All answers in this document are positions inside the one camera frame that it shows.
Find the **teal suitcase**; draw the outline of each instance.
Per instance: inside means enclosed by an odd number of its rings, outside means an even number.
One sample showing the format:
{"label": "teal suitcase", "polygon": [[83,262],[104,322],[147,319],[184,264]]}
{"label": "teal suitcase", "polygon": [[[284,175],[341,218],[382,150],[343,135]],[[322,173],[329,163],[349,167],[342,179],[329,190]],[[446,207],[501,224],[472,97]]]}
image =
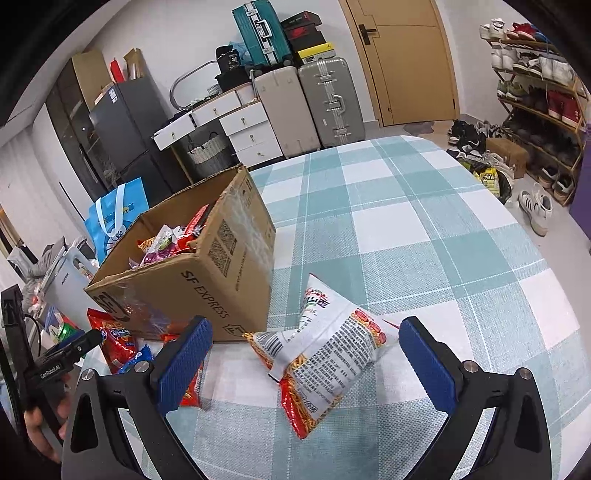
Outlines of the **teal suitcase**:
{"label": "teal suitcase", "polygon": [[293,56],[269,0],[254,0],[232,10],[255,65],[288,66]]}

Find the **human hand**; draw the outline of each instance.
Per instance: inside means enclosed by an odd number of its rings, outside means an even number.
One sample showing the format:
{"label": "human hand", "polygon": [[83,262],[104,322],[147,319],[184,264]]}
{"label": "human hand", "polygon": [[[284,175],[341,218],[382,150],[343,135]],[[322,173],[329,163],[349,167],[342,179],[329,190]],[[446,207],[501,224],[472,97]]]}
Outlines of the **human hand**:
{"label": "human hand", "polygon": [[[66,382],[69,379],[69,375],[63,378],[63,381]],[[57,407],[57,415],[66,420],[66,422],[61,426],[59,435],[60,438],[63,440],[66,437],[66,429],[67,429],[67,418],[70,414],[70,407],[72,405],[71,397],[68,392],[66,392],[66,396],[62,399],[60,404]],[[48,457],[49,459],[53,460],[56,463],[60,463],[60,458],[57,452],[53,449],[50,443],[47,441],[43,432],[41,431],[41,424],[43,423],[43,415],[41,414],[41,410],[39,407],[35,407],[32,410],[26,411],[24,413],[25,417],[25,425],[27,427],[27,434],[29,435],[29,439],[31,443],[39,450],[43,455]]]}

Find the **door frame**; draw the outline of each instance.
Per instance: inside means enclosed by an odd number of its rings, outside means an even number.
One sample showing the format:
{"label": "door frame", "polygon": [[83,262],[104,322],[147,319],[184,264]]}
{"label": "door frame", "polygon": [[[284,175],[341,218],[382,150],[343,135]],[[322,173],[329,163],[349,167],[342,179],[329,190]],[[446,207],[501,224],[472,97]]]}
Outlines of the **door frame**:
{"label": "door frame", "polygon": [[[433,7],[433,11],[435,12],[435,17],[437,18],[437,25],[439,26],[439,31],[443,37],[443,45],[445,47],[446,57],[447,57],[447,66],[449,68],[450,78],[452,80],[452,94],[455,104],[455,118],[459,118],[459,96],[457,94],[457,82],[456,82],[456,71],[453,66],[453,59],[452,59],[452,51],[449,47],[449,42],[447,39],[447,32],[445,30],[445,26],[443,25],[443,21],[441,20],[441,14],[439,13],[439,9],[437,4],[434,0],[429,0],[431,2],[431,6]],[[365,51],[365,47],[363,46],[363,41],[359,35],[359,31],[357,30],[357,23],[353,18],[353,12],[351,11],[351,7],[348,4],[348,0],[339,0],[340,7],[345,14],[345,19],[347,20],[347,25],[349,26],[349,31],[351,32],[351,36],[353,37],[353,42],[355,43],[355,48],[357,49],[357,54],[359,55],[359,60],[361,61],[361,68],[363,69],[363,75],[365,76],[365,82],[368,85],[369,89],[369,97],[371,99],[371,104],[374,109],[374,115],[376,120],[379,123],[379,126],[384,126],[384,120],[382,119],[381,109],[379,107],[379,99],[378,99],[378,92],[375,86],[375,79],[371,71],[371,67],[369,66],[369,60],[367,57],[367,52]]]}

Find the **white snack bag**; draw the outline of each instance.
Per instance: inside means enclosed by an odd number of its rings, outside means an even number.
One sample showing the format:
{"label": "white snack bag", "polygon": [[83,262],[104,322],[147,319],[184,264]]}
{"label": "white snack bag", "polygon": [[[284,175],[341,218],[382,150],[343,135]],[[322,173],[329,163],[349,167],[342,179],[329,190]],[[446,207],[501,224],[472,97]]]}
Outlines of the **white snack bag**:
{"label": "white snack bag", "polygon": [[271,368],[269,376],[280,383],[281,404],[301,439],[340,401],[364,367],[398,338],[394,325],[351,303],[313,275],[308,279],[299,328],[277,332],[282,335],[275,337],[270,333],[275,332],[254,334],[249,341]]}

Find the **open cardboard box on refrigerator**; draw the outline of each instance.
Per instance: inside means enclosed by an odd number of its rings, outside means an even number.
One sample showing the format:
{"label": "open cardboard box on refrigerator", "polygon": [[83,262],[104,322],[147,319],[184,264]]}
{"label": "open cardboard box on refrigerator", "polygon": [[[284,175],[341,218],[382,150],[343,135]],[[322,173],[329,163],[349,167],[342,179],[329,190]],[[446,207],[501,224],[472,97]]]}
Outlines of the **open cardboard box on refrigerator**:
{"label": "open cardboard box on refrigerator", "polygon": [[[217,201],[191,253],[131,270],[138,241],[163,225],[187,225]],[[241,340],[267,329],[275,226],[247,169],[239,165],[188,187],[141,214],[109,253],[85,291],[134,335],[179,333],[195,315],[213,340]]]}

